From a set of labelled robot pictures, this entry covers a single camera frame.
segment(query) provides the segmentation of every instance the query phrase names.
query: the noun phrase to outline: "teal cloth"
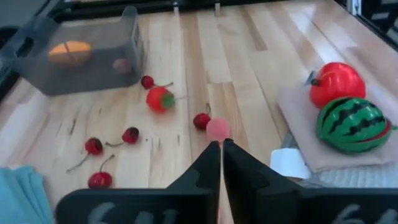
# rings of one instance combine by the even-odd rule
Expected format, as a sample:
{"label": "teal cloth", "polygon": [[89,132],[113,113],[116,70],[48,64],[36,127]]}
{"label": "teal cloth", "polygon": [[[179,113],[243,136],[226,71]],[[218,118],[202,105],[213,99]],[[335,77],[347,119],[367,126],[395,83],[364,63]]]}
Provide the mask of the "teal cloth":
{"label": "teal cloth", "polygon": [[43,176],[32,166],[0,169],[0,223],[54,223]]}

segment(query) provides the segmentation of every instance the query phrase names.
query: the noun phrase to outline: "wooden surface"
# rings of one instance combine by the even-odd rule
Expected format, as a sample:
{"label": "wooden surface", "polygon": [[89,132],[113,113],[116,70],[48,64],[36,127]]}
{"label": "wooden surface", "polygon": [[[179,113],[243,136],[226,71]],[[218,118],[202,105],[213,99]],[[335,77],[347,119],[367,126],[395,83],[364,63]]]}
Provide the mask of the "wooden surface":
{"label": "wooden surface", "polygon": [[[174,82],[174,111],[156,115],[140,85],[47,98],[24,80],[0,105],[0,165],[32,164],[45,176],[53,206],[108,156],[105,170],[114,187],[158,188],[173,182],[206,148],[192,119],[211,106],[226,118],[232,138],[269,164],[287,125],[277,106],[282,86],[299,85],[311,70],[331,61],[354,65],[367,82],[398,95],[398,55],[333,1],[300,1],[223,7],[221,15],[198,11],[145,14],[139,23],[147,50],[146,74]],[[138,127],[134,146],[105,148],[79,169],[65,170],[84,156],[92,136],[118,142]],[[232,223],[225,191],[221,222]]]}

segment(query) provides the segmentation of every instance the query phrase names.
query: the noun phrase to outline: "gray plastic bin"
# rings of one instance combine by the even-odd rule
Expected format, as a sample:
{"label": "gray plastic bin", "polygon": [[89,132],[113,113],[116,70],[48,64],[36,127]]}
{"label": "gray plastic bin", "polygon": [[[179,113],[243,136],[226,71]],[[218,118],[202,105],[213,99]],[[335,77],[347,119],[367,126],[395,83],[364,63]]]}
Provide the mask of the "gray plastic bin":
{"label": "gray plastic bin", "polygon": [[[29,54],[17,57],[18,49],[29,41],[33,41]],[[55,46],[68,41],[88,43],[91,50],[72,52],[67,45],[67,53],[49,55]],[[71,63],[82,57],[84,63]],[[77,26],[36,17],[2,48],[0,59],[48,96],[133,85],[144,67],[137,10],[127,7],[116,22]]]}

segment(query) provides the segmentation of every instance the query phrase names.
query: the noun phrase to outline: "watermelon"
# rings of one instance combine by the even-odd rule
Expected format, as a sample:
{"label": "watermelon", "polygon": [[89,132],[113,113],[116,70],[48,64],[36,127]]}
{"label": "watermelon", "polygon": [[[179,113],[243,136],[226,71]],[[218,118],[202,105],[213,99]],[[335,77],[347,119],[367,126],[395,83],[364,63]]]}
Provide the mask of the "watermelon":
{"label": "watermelon", "polygon": [[317,136],[343,153],[367,152],[387,142],[395,126],[373,103],[344,97],[328,103],[317,119]]}

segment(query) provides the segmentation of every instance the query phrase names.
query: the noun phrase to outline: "beige cloth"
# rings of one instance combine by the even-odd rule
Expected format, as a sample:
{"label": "beige cloth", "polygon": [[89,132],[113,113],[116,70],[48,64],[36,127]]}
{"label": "beige cloth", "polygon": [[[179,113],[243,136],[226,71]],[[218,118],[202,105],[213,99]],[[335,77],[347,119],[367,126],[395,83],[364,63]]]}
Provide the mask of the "beige cloth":
{"label": "beige cloth", "polygon": [[[398,104],[395,99],[383,95],[375,86],[369,86],[366,94],[366,98],[380,107],[393,124],[398,124]],[[357,156],[341,154],[319,141],[315,134],[319,110],[310,101],[307,86],[283,89],[278,103],[307,165],[313,172],[398,161],[398,131],[393,131],[383,147]]]}

